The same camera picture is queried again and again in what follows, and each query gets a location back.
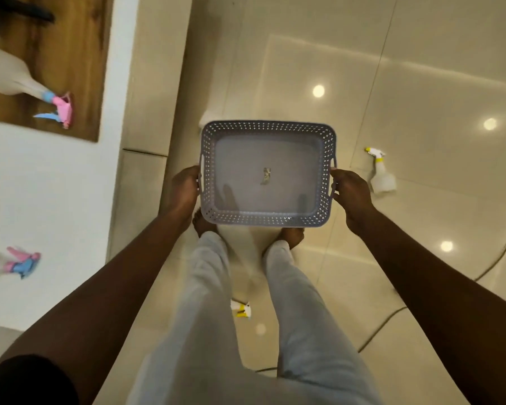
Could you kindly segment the person's right forearm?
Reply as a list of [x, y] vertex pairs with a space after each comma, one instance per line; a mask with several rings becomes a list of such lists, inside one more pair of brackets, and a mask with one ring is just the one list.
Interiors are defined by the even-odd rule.
[[439, 259], [372, 205], [347, 223], [471, 405], [506, 405], [506, 301]]

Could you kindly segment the person's white trousers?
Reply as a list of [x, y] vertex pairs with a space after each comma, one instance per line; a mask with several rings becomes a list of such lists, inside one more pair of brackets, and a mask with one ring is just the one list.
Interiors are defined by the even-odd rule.
[[127, 405], [381, 405], [364, 361], [286, 241], [269, 247], [265, 275], [279, 324], [277, 378], [241, 362], [227, 246], [208, 231], [191, 254], [176, 319], [146, 357]]

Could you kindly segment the white bottle pink blue sprayer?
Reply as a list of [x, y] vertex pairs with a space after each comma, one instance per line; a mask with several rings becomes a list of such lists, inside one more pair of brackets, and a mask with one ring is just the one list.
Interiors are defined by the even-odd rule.
[[0, 250], [0, 277], [6, 274], [16, 274], [25, 279], [34, 272], [41, 260], [41, 253], [29, 253], [15, 247]]
[[59, 96], [34, 80], [27, 64], [0, 49], [0, 94], [30, 95], [54, 107], [50, 113], [39, 113], [33, 117], [57, 122], [63, 129], [69, 129], [73, 118], [73, 104], [69, 93]]

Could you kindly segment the person's black shirt sleeve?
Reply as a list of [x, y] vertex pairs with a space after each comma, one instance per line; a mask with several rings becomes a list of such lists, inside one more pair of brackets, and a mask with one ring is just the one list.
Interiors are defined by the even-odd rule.
[[20, 355], [0, 363], [0, 405], [79, 405], [69, 377], [38, 355]]

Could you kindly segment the person's foot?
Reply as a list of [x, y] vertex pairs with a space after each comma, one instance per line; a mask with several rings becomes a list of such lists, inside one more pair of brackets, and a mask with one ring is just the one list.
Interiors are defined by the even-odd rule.
[[215, 233], [218, 235], [218, 228], [216, 224], [207, 221], [202, 214], [199, 207], [193, 215], [192, 225], [196, 231], [198, 238], [201, 238], [205, 233]]
[[284, 227], [276, 237], [276, 241], [284, 241], [288, 244], [290, 250], [294, 249], [304, 239], [303, 227]]

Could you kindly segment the person's right hand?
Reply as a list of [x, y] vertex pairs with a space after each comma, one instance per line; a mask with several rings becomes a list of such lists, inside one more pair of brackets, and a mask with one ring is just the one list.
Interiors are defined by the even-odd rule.
[[348, 182], [344, 186], [336, 185], [333, 199], [344, 209], [346, 224], [358, 237], [369, 230], [380, 214], [372, 203], [368, 183], [351, 170]]

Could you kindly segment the person's right foot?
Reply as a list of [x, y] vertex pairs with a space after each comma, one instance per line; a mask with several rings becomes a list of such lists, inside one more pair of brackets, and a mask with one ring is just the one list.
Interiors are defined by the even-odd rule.
[[276, 241], [284, 241], [288, 244], [290, 250], [294, 249], [304, 239], [303, 227], [284, 227], [276, 237]]

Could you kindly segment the person's left forearm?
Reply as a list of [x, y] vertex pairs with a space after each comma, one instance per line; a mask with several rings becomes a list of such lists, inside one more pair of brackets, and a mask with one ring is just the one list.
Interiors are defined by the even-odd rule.
[[191, 220], [155, 218], [127, 247], [37, 320], [1, 356], [38, 355], [92, 405], [177, 239]]

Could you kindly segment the person's left hand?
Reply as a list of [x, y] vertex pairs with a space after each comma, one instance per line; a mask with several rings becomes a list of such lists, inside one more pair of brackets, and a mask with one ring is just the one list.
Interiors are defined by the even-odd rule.
[[191, 220], [199, 194], [199, 185], [183, 181], [183, 170], [170, 181], [170, 190], [164, 212], [176, 218], [180, 223]]

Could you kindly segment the grey perforated plastic basket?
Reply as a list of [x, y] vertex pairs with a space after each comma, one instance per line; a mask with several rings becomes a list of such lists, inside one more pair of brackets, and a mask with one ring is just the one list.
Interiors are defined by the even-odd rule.
[[321, 227], [331, 214], [336, 145], [336, 132], [323, 123], [206, 123], [198, 178], [203, 217], [222, 225]]

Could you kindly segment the person's left foot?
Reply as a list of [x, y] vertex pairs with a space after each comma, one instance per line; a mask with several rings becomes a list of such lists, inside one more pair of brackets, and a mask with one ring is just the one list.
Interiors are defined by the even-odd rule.
[[201, 238], [205, 233], [215, 233], [218, 235], [218, 228], [216, 224], [207, 221], [202, 214], [199, 207], [193, 215], [192, 225], [196, 231], [198, 238]]

